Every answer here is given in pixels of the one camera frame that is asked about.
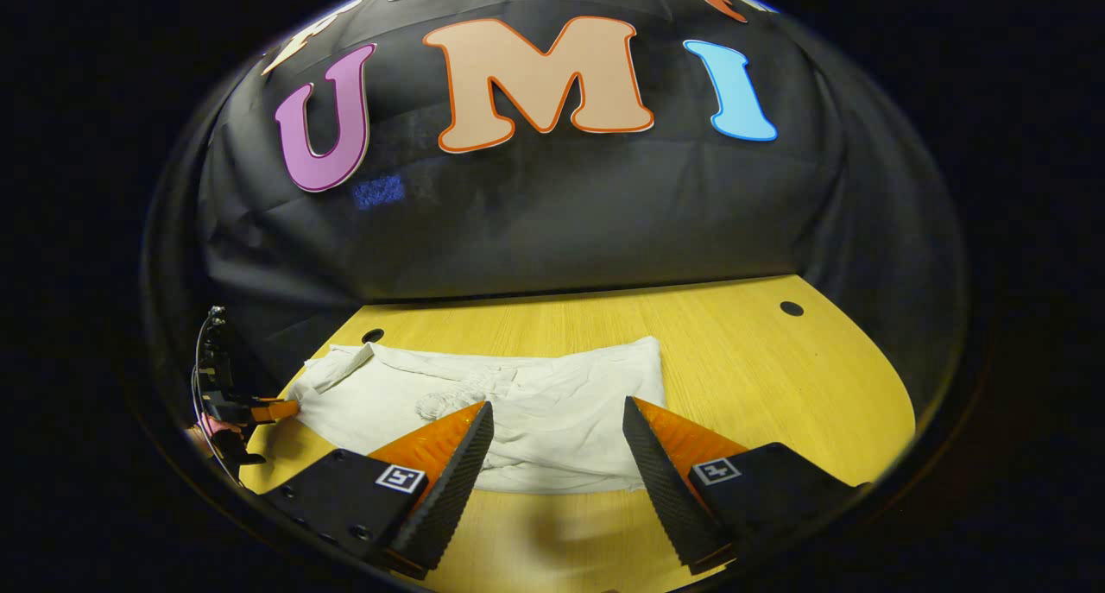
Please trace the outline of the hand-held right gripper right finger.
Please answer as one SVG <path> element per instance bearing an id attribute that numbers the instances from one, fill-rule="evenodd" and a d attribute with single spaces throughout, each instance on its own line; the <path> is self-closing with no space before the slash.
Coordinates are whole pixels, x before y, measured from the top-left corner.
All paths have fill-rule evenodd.
<path id="1" fill-rule="evenodd" d="M 693 574 L 780 550 L 869 486 L 836 479 L 780 441 L 748 448 L 635 396 L 625 399 L 622 432 Z"/>

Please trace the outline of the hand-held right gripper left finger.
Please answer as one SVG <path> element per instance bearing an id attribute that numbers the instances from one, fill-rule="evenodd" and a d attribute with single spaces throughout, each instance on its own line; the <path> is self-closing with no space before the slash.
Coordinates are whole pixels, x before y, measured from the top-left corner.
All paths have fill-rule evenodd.
<path id="1" fill-rule="evenodd" d="M 343 553 L 423 580 L 457 530 L 494 428 L 478 401 L 368 455 L 332 449 L 262 497 Z"/>

